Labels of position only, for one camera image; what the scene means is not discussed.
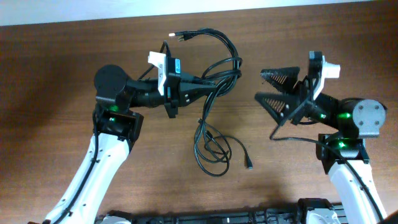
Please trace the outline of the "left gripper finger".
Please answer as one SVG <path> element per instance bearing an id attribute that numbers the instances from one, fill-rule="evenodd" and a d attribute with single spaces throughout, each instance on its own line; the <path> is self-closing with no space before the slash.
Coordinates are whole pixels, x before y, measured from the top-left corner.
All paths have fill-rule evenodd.
<path id="1" fill-rule="evenodd" d="M 204 80 L 185 72 L 180 74 L 180 89 L 214 89 L 215 87 L 213 81 Z"/>
<path id="2" fill-rule="evenodd" d="M 178 106 L 188 106 L 197 99 L 208 96 L 210 93 L 214 92 L 215 89 L 216 87 L 214 85 L 180 84 L 178 89 Z"/>

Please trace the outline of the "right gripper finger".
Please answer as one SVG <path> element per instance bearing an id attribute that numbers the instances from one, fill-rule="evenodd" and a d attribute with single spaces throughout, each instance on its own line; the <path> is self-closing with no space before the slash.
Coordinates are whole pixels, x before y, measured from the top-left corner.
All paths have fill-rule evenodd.
<path id="1" fill-rule="evenodd" d="M 299 67 L 262 69 L 260 76 L 277 91 L 283 94 L 291 94 L 298 82 L 299 72 Z"/>
<path id="2" fill-rule="evenodd" d="M 299 110 L 302 100 L 298 95 L 257 92 L 254 99 L 278 125 L 283 125 L 285 119 L 297 125 L 303 118 L 303 113 Z"/>

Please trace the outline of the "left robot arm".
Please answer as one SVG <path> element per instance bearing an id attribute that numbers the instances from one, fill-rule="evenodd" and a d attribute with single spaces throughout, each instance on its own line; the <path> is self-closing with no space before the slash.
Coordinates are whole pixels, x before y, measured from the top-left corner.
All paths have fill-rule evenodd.
<path id="1" fill-rule="evenodd" d="M 208 96 L 213 81 L 182 71 L 180 59 L 150 52 L 157 78 L 133 80 L 121 67 L 105 65 L 94 79 L 93 136 L 83 162 L 44 223 L 94 223 L 106 191 L 138 140 L 144 117 L 132 107 L 163 105 L 169 118 L 179 107 Z"/>

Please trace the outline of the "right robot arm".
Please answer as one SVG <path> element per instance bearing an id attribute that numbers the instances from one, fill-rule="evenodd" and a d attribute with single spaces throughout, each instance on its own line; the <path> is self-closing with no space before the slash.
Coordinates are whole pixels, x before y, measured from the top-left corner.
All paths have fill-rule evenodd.
<path id="1" fill-rule="evenodd" d="M 327 62 L 321 52 L 308 56 L 308 74 L 298 80 L 298 67 L 263 69 L 261 77 L 278 92 L 257 92 L 255 100 L 277 123 L 278 130 L 293 125 L 324 124 L 336 130 L 314 140 L 317 159 L 338 192 L 346 222 L 386 223 L 387 214 L 373 180 L 366 140 L 378 138 L 387 107 L 377 100 L 336 99 L 322 92 L 327 78 L 339 78 L 341 67 Z"/>

